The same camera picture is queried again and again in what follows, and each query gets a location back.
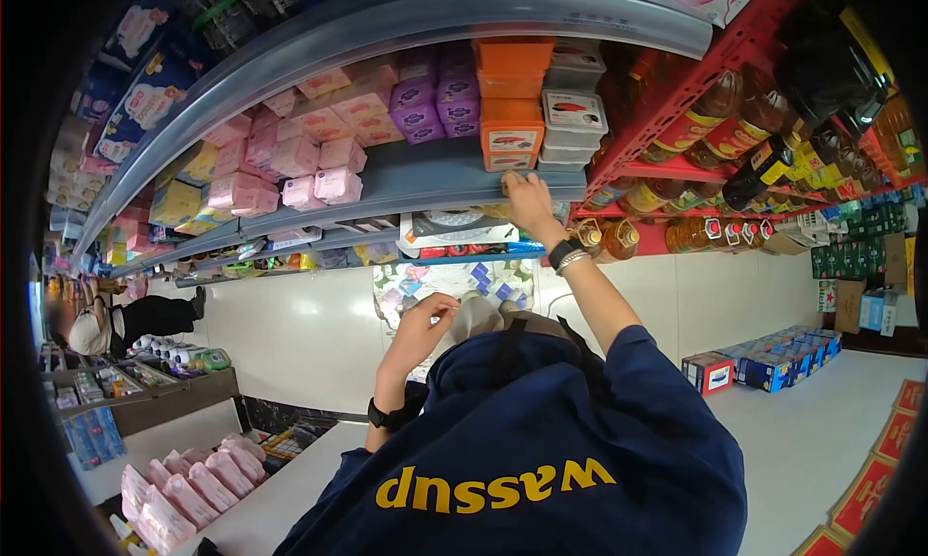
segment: silver bracelet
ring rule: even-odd
[[[578,260],[583,260],[584,258],[589,258],[589,257],[590,255],[586,253],[585,249],[575,249],[574,251],[564,256],[563,260],[561,260],[561,265],[558,267],[557,270],[554,271],[554,273],[557,274],[558,276],[563,276],[562,272],[564,271],[564,268],[566,268],[568,265]]]

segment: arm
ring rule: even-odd
[[[406,376],[434,350],[451,327],[460,303],[442,293],[432,293],[403,313],[400,326],[387,354],[377,368],[374,383],[374,407],[381,413],[400,410],[406,402]],[[432,317],[439,320],[432,324]],[[390,433],[383,427],[367,423],[364,447],[374,453],[387,442]]]
[[[508,172],[503,176],[503,186],[512,207],[512,221],[544,244],[547,251],[570,237],[551,214],[548,185],[536,174],[529,174],[526,179],[515,172]],[[622,329],[641,324],[632,307],[592,260],[568,264],[563,269],[563,276],[603,353],[609,352]]]

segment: white plastic container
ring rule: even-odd
[[[598,146],[556,146],[544,143],[541,146],[541,154],[548,161],[582,161],[583,163],[589,163],[589,159],[593,157],[593,153],[596,153],[598,149]]]
[[[582,172],[587,163],[589,161],[545,161],[539,156],[536,169],[539,171]]]
[[[559,38],[545,74],[545,88],[592,91],[606,72],[597,43],[583,38]]]
[[[602,99],[596,93],[545,89],[541,103],[547,146],[599,148],[599,139],[609,132]]]

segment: woman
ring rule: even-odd
[[[88,307],[74,315],[71,305],[53,303],[47,320],[52,340],[84,355],[109,353],[122,358],[125,349],[143,334],[170,336],[192,332],[193,321],[203,318],[206,293],[197,287],[190,300],[145,296],[125,307],[108,308],[95,278],[82,281]]]

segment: shoe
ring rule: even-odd
[[[190,300],[190,305],[193,307],[196,316],[194,320],[203,319],[206,311],[206,291],[203,290],[203,286],[197,286],[193,298]]]

